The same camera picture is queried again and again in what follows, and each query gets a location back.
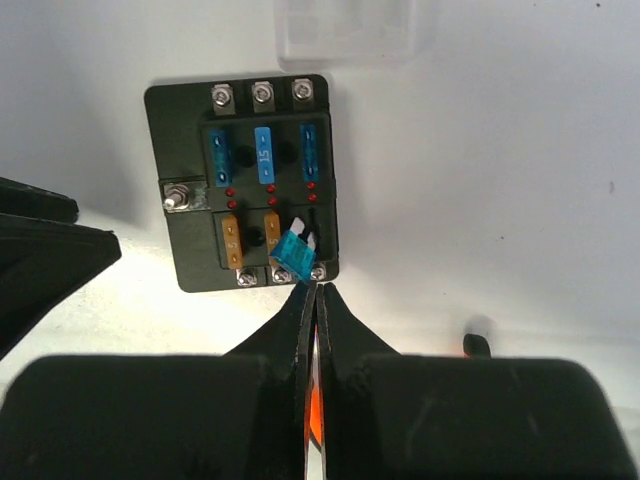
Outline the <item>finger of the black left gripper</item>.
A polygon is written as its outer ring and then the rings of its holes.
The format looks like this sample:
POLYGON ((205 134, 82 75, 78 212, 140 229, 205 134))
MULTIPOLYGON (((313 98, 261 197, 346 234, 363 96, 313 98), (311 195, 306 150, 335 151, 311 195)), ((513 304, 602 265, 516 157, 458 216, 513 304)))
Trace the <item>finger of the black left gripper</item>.
POLYGON ((1 355, 120 258, 120 244, 111 231, 3 214, 1 355))
POLYGON ((1 213, 73 224, 79 208, 72 198, 17 181, 1 178, 1 213))

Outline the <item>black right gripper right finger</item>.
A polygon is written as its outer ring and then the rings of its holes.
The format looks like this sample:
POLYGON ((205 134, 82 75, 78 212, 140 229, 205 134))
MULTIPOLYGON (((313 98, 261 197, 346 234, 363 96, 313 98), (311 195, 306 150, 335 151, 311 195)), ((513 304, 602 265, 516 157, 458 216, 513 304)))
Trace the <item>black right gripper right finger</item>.
POLYGON ((632 479, 596 379, 554 358, 402 354, 317 293, 328 479, 632 479))

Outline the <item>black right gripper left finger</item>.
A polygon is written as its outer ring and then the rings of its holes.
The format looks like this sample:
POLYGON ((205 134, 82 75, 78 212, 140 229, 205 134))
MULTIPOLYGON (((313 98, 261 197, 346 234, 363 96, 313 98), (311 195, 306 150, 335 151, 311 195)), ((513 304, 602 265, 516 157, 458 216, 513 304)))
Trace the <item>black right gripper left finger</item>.
POLYGON ((1 407, 2 477, 304 478, 316 292, 222 356, 35 360, 1 407))

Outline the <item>small blue fuse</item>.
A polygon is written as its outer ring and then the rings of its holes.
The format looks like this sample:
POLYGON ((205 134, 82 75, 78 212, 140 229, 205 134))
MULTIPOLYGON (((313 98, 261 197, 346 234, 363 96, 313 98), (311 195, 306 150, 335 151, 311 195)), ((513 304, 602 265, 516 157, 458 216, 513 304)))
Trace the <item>small blue fuse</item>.
POLYGON ((306 223, 295 217, 270 252, 270 258, 299 281, 312 280, 316 261, 316 234, 306 230, 306 223))

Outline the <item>orange blade fuse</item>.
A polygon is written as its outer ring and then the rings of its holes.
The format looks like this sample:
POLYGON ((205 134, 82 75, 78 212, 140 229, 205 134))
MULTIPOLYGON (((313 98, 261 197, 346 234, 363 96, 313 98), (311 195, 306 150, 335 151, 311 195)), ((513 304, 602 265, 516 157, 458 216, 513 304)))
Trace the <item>orange blade fuse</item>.
POLYGON ((238 219, 229 214, 221 220, 225 255, 230 269, 242 269, 244 267, 244 255, 238 219))
POLYGON ((270 210, 264 215, 264 232, 267 254, 268 257, 271 257, 281 238, 280 217, 277 212, 270 210))

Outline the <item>black fuse box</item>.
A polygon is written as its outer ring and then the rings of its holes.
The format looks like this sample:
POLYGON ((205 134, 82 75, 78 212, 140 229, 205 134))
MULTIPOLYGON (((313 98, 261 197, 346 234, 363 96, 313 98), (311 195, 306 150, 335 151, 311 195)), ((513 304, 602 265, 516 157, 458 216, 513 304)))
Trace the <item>black fuse box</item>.
POLYGON ((180 288, 189 293, 288 284, 293 276, 268 257, 264 215, 295 217, 317 238, 312 275, 339 272, 337 187, 330 90, 319 74, 262 76, 154 85, 144 95, 158 183, 180 288), (303 176, 300 126, 317 131, 319 179, 303 176), (275 182, 258 179, 254 129, 271 129, 275 182), (232 185, 215 185, 208 132, 228 136, 232 185), (237 217, 244 267, 228 267, 221 220, 237 217))

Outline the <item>dark blue blade fuse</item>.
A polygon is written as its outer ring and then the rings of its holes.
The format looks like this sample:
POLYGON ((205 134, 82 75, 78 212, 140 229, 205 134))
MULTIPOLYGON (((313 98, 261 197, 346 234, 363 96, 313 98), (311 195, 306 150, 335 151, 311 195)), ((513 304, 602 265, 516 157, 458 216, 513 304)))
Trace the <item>dark blue blade fuse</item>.
POLYGON ((266 126, 254 129, 256 165, 259 183, 270 185, 275 182, 275 162, 271 129, 266 126))

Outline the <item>light blue blade fuse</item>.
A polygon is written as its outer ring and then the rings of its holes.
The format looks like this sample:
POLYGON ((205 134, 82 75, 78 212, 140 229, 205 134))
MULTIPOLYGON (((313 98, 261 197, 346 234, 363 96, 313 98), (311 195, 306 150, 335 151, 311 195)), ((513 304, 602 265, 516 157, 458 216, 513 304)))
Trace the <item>light blue blade fuse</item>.
POLYGON ((319 179, 316 126, 302 124, 300 126, 300 139, 304 179, 307 183, 315 183, 319 179))

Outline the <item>clear plastic fuse box cover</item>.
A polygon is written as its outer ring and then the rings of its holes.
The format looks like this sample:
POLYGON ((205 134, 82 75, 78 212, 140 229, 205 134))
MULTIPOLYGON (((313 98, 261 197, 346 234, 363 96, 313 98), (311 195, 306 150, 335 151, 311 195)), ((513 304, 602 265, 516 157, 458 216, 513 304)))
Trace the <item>clear plastic fuse box cover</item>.
POLYGON ((391 64, 415 51, 417 1, 275 1, 273 12, 285 71, 391 64))

